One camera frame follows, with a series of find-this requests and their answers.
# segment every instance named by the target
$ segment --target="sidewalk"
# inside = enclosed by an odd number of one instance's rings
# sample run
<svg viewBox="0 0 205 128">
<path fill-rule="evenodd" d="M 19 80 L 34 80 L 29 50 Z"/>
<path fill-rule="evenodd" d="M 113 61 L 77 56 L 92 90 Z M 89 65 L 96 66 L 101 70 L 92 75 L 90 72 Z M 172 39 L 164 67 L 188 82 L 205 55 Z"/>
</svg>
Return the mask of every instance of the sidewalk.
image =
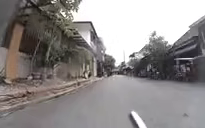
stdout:
<svg viewBox="0 0 205 128">
<path fill-rule="evenodd" d="M 39 103 L 68 94 L 99 80 L 102 80 L 102 78 L 79 79 L 65 83 L 54 81 L 40 86 L 0 85 L 0 115 L 10 111 L 16 111 L 29 104 Z"/>
</svg>

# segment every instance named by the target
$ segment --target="utility pole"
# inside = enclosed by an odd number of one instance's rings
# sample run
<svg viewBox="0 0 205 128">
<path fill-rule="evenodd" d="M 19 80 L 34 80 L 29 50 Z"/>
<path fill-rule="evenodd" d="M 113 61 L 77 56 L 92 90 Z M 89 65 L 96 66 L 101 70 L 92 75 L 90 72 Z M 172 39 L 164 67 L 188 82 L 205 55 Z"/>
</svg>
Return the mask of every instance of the utility pole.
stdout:
<svg viewBox="0 0 205 128">
<path fill-rule="evenodd" d="M 124 57 L 124 62 L 125 62 L 125 50 L 123 50 L 123 57 Z"/>
</svg>

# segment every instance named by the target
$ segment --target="sky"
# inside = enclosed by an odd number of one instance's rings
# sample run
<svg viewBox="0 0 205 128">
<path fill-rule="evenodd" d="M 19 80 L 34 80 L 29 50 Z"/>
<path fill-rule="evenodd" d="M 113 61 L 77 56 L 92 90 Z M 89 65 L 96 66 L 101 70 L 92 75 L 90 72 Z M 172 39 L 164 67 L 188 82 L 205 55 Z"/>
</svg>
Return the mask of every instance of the sky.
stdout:
<svg viewBox="0 0 205 128">
<path fill-rule="evenodd" d="M 116 64 L 148 43 L 151 32 L 173 44 L 205 15 L 205 0 L 83 0 L 75 21 L 92 21 Z"/>
</svg>

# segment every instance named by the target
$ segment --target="roof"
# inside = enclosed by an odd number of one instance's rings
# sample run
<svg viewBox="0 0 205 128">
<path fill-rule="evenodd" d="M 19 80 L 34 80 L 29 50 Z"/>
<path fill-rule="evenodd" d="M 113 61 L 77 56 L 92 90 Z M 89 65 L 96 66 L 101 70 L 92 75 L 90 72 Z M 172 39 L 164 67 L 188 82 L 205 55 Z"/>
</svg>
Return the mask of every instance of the roof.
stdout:
<svg viewBox="0 0 205 128">
<path fill-rule="evenodd" d="M 205 21 L 205 15 L 202 16 L 200 19 L 198 19 L 197 21 L 195 21 L 192 25 L 190 25 L 190 28 L 191 27 L 194 27 L 195 25 L 198 25 L 200 23 L 202 23 L 203 21 Z"/>
<path fill-rule="evenodd" d="M 92 29 L 93 29 L 93 31 L 94 31 L 96 37 L 98 37 L 97 31 L 96 31 L 96 29 L 95 29 L 95 27 L 94 27 L 92 21 L 74 21 L 73 23 L 74 23 L 74 24 L 90 24 L 90 26 L 92 27 Z"/>
</svg>

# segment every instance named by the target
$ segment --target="awning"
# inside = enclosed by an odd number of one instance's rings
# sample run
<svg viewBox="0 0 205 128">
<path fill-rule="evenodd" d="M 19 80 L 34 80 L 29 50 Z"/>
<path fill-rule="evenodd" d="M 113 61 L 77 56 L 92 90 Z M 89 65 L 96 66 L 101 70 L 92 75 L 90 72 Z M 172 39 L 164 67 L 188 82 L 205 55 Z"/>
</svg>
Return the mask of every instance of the awning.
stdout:
<svg viewBox="0 0 205 128">
<path fill-rule="evenodd" d="M 197 44 L 194 44 L 194 45 L 191 45 L 191 46 L 186 47 L 184 49 L 178 50 L 178 51 L 174 52 L 174 56 L 180 55 L 180 54 L 185 53 L 185 52 L 189 52 L 191 50 L 194 50 L 194 49 L 196 49 L 196 47 L 197 47 Z"/>
<path fill-rule="evenodd" d="M 96 53 L 94 52 L 94 50 L 91 48 L 91 46 L 85 41 L 85 39 L 78 32 L 74 33 L 74 35 L 72 36 L 72 39 L 77 43 L 78 46 L 86 48 L 94 56 L 96 56 Z"/>
</svg>

